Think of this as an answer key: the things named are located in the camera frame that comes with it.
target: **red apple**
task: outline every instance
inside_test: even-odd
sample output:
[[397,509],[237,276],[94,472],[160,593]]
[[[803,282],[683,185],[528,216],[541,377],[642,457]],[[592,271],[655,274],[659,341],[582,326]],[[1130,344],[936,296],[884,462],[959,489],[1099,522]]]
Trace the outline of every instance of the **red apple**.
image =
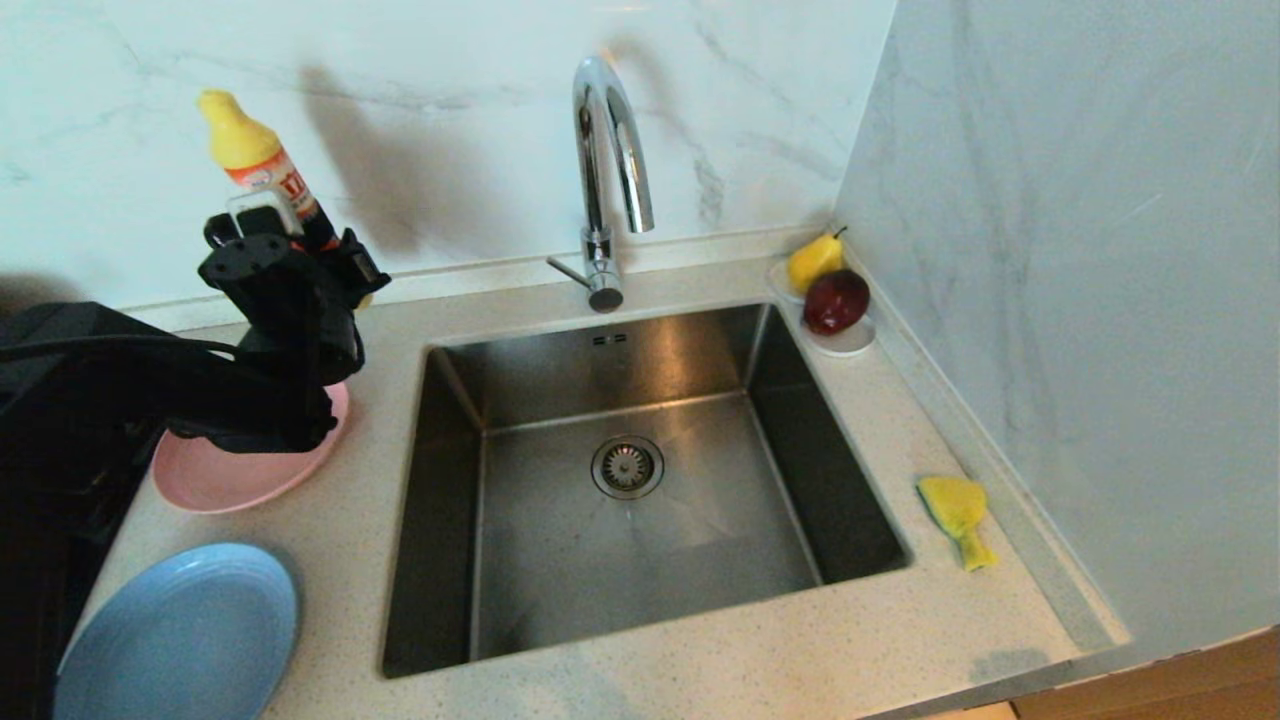
[[813,281],[804,296],[804,324],[818,334],[836,334],[852,325],[872,304],[872,288],[852,270],[836,270]]

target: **bottle label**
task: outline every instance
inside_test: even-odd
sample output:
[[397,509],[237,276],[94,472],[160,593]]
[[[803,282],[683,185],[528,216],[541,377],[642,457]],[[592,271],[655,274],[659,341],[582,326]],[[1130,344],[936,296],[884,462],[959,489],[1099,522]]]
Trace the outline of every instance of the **bottle label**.
[[234,170],[228,169],[227,174],[230,176],[236,184],[246,190],[279,187],[289,199],[289,206],[293,208],[293,213],[303,223],[320,211],[320,204],[311,195],[306,181],[302,179],[298,169],[293,167],[293,160],[289,159],[289,154],[283,147],[264,163]]

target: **dish soap bottle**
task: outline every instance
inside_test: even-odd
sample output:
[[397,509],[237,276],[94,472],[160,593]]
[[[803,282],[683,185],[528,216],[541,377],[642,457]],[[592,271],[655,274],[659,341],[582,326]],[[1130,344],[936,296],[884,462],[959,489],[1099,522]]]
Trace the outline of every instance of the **dish soap bottle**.
[[209,149],[232,181],[246,191],[276,187],[302,223],[303,250],[320,252],[339,245],[333,223],[311,195],[306,181],[284,151],[275,131],[244,114],[225,90],[200,94],[200,111],[209,120]]

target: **sink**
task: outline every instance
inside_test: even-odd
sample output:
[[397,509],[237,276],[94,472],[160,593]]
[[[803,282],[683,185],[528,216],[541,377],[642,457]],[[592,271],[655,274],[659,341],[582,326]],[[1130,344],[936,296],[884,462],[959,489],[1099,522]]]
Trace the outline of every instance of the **sink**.
[[904,568],[773,305],[428,351],[398,678]]

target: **marble backsplash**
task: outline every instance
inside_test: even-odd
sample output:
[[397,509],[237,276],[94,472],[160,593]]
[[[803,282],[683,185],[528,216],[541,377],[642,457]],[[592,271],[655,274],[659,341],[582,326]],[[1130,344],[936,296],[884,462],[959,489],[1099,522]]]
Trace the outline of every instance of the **marble backsplash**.
[[1277,35],[1275,0],[905,3],[837,202],[1138,655],[1277,619]]
[[116,306],[209,295],[200,227],[234,193],[195,109],[210,86],[280,133],[384,269],[572,251],[570,87],[600,49],[653,183],[657,227],[632,242],[823,222],[893,5],[8,3],[0,287]]

